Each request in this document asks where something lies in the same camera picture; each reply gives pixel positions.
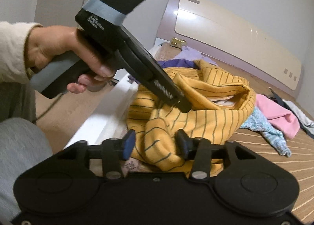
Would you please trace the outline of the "cream sleeved left forearm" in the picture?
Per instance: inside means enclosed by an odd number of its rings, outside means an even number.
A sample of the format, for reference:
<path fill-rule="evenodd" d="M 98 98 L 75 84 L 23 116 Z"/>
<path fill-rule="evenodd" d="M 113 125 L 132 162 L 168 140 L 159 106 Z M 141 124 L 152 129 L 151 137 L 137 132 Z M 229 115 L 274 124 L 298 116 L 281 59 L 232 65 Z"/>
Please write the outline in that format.
<path fill-rule="evenodd" d="M 29 82 L 25 67 L 25 44 L 29 33 L 38 23 L 14 23 L 1 21 L 0 26 L 0 67 L 1 82 L 26 84 Z"/>

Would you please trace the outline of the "person's left hand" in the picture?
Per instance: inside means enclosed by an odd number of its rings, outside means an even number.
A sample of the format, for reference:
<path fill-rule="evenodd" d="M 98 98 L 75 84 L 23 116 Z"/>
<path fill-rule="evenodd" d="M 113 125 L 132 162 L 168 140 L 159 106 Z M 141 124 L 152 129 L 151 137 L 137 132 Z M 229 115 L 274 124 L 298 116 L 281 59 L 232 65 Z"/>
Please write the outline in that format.
<path fill-rule="evenodd" d="M 116 71 L 102 60 L 82 37 L 82 31 L 74 27 L 53 25 L 34 27 L 29 32 L 24 46 L 26 68 L 43 69 L 54 57 L 73 51 L 92 70 L 82 74 L 78 82 L 71 82 L 67 90 L 74 94 L 83 93 L 88 87 L 103 85 L 111 80 Z"/>

